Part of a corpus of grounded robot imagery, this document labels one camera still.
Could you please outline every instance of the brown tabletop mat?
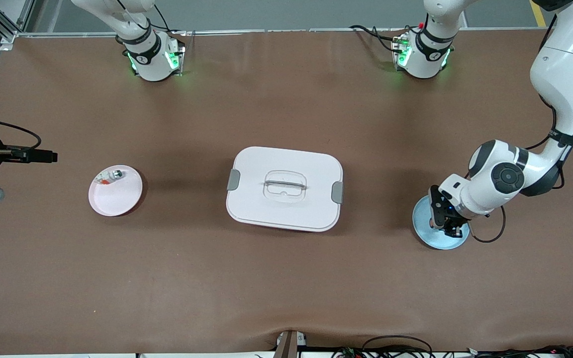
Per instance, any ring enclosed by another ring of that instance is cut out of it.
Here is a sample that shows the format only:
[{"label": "brown tabletop mat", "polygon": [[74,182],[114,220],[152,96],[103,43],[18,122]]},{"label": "brown tabletop mat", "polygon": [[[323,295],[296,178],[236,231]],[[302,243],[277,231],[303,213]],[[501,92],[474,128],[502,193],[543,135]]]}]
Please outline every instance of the brown tabletop mat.
[{"label": "brown tabletop mat", "polygon": [[[439,350],[573,344],[573,152],[567,184],[517,197],[503,238],[442,252],[412,207],[486,140],[528,146],[550,111],[529,82],[541,31],[462,32],[438,77],[396,73],[377,39],[255,33],[187,39],[185,75],[130,74],[114,39],[18,39],[0,56],[0,120],[59,153],[0,167],[0,354],[270,349],[415,335]],[[32,138],[0,127],[10,144]],[[305,234],[227,215],[236,154],[333,155],[336,227]],[[143,173],[125,217],[88,204],[110,165]],[[475,222],[485,238],[500,215]]]}]

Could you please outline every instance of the wire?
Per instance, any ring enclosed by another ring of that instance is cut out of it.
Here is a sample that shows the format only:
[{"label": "wire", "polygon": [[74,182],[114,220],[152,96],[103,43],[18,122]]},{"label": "wire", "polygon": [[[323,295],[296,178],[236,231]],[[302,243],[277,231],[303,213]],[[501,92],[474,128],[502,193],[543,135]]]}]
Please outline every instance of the wire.
[{"label": "wire", "polygon": [[[333,352],[331,355],[332,358],[398,358],[404,354],[408,354],[413,358],[424,358],[425,355],[428,354],[432,358],[436,358],[432,352],[432,347],[424,342],[423,344],[427,345],[429,348],[428,350],[409,345],[388,345],[375,349],[365,348],[366,344],[369,342],[385,338],[408,338],[411,340],[417,340],[418,342],[423,342],[418,338],[409,336],[381,336],[366,341],[361,349],[350,347],[298,347],[298,355],[305,351]],[[557,354],[562,356],[562,358],[573,358],[573,346],[551,345],[540,349],[533,349],[531,351],[517,351],[514,349],[508,349],[506,351],[486,351],[478,352],[475,358],[541,358],[539,354]],[[441,358],[455,358],[455,352],[444,352],[444,355],[441,356]]]},{"label": "wire", "polygon": [[410,27],[410,25],[406,25],[404,27],[405,30],[409,30],[410,32],[412,32],[413,34],[421,34],[423,32],[423,29],[426,28],[426,26],[428,25],[428,19],[430,18],[430,15],[428,13],[426,13],[426,20],[423,22],[423,28],[421,28],[419,31],[415,31],[412,29],[412,27]]},{"label": "wire", "polygon": [[382,35],[379,35],[379,36],[378,36],[378,34],[376,34],[375,32],[372,32],[371,30],[368,30],[366,27],[363,27],[362,25],[353,25],[353,26],[350,26],[350,27],[348,27],[348,28],[349,28],[349,29],[360,29],[360,30],[364,30],[364,32],[366,32],[367,34],[369,34],[369,35],[371,35],[371,36],[374,36],[374,37],[379,37],[379,38],[381,38],[381,39],[385,39],[386,41],[393,41],[393,40],[394,40],[393,38],[390,38],[390,37],[388,37],[388,36],[382,36]]},{"label": "wire", "polygon": [[159,13],[159,16],[161,16],[161,19],[163,20],[163,23],[165,24],[165,29],[169,32],[171,32],[171,30],[169,29],[169,25],[167,25],[167,21],[165,20],[165,16],[163,16],[163,14],[161,13],[161,10],[159,10],[159,6],[154,4],[154,9],[156,9],[156,11]]},{"label": "wire", "polygon": [[121,0],[116,0],[116,1],[117,1],[118,4],[123,8],[123,10],[125,10],[125,12],[130,16],[130,18],[132,18],[132,21],[134,21],[134,23],[136,23],[136,25],[137,25],[138,27],[140,27],[142,30],[147,30],[147,29],[148,29],[147,27],[141,26],[141,24],[138,23],[138,22],[136,21],[136,19],[134,19],[134,17],[132,16],[132,13],[130,13],[129,11],[127,11],[127,8],[125,7],[125,5],[123,5],[123,3],[121,2]]},{"label": "wire", "polygon": [[495,242],[496,240],[498,240],[498,238],[500,238],[503,235],[503,231],[505,231],[506,218],[505,218],[505,208],[503,208],[503,205],[501,205],[501,213],[503,214],[503,224],[501,224],[501,231],[498,232],[498,235],[496,235],[495,238],[493,238],[491,240],[481,240],[480,238],[476,237],[475,232],[473,231],[472,223],[469,222],[468,225],[470,226],[470,232],[471,232],[471,235],[473,236],[473,238],[475,238],[475,240],[477,240],[480,243],[492,243],[492,242]]},{"label": "wire", "polygon": [[561,177],[561,184],[559,186],[555,186],[552,189],[560,189],[560,188],[563,188],[563,186],[565,186],[565,175],[563,174],[563,168],[562,167],[559,169],[559,175]]},{"label": "wire", "polygon": [[428,353],[432,358],[434,358],[434,354],[432,354],[432,346],[424,341],[421,340],[420,338],[416,338],[416,337],[412,337],[412,336],[404,336],[404,335],[389,335],[389,336],[379,336],[379,337],[375,337],[375,338],[371,338],[370,340],[367,340],[366,342],[364,342],[364,344],[362,345],[362,349],[366,349],[366,345],[368,345],[370,342],[375,342],[378,340],[386,340],[386,339],[390,339],[390,338],[402,338],[405,340],[414,340],[417,342],[421,342],[422,344],[424,344],[426,347],[428,347],[428,351],[424,350],[424,349],[418,349],[415,347],[411,347],[411,346],[406,346],[406,345],[389,345],[386,347],[382,347],[380,349],[389,349],[389,348],[399,348],[399,349],[404,349],[405,351],[412,351],[414,350],[415,352],[425,352]]},{"label": "wire", "polygon": [[380,33],[377,32],[377,27],[373,26],[373,31],[375,32],[375,35],[377,36],[377,39],[379,39],[380,44],[382,44],[382,46],[384,46],[384,48],[386,48],[387,50],[394,52],[396,54],[401,54],[402,50],[397,50],[396,48],[389,48],[388,46],[386,46],[386,44],[384,43],[384,41],[382,40],[382,37],[380,36]]},{"label": "wire", "polygon": [[35,143],[35,145],[33,145],[32,147],[24,148],[24,149],[14,150],[14,152],[16,152],[16,153],[29,152],[30,150],[36,149],[37,147],[39,147],[39,145],[41,145],[41,137],[39,137],[35,132],[32,132],[29,129],[25,129],[23,127],[19,127],[18,125],[6,123],[6,122],[0,122],[0,125],[3,125],[4,127],[10,127],[10,128],[16,129],[18,131],[26,132],[27,134],[30,134],[30,136],[33,136],[34,138],[36,138],[37,143]]},{"label": "wire", "polygon": [[543,37],[543,41],[541,41],[541,45],[539,46],[539,51],[543,50],[545,43],[548,42],[548,37],[550,36],[550,32],[552,30],[552,27],[557,22],[557,18],[558,17],[556,16],[556,14],[554,14],[554,17],[552,18],[552,21],[550,22],[550,26],[548,26],[548,30],[545,32],[545,36]]},{"label": "wire", "polygon": [[189,50],[189,48],[191,47],[191,44],[193,44],[193,38],[196,36],[196,30],[193,30],[191,32],[191,39],[189,40],[189,43],[187,44],[187,50]]},{"label": "wire", "polygon": [[[541,45],[539,45],[539,52],[541,50],[543,50],[543,47],[545,46],[545,44],[548,42],[548,38],[550,37],[550,32],[552,30],[552,27],[554,26],[554,24],[557,22],[557,16],[554,15],[554,17],[552,18],[552,21],[550,22],[550,26],[548,26],[548,30],[545,32],[545,36],[543,36],[543,39],[541,40]],[[541,102],[543,102],[543,104],[545,104],[549,109],[552,109],[552,128],[555,128],[557,126],[557,111],[554,109],[554,107],[552,107],[544,98],[542,95],[539,95],[539,98],[541,98]],[[543,143],[545,143],[548,140],[548,137],[546,136],[545,138],[543,138],[543,140],[539,141],[539,143],[536,143],[535,145],[532,145],[530,147],[527,147],[526,150],[530,150],[530,149],[535,149],[541,145],[543,145]]]}]

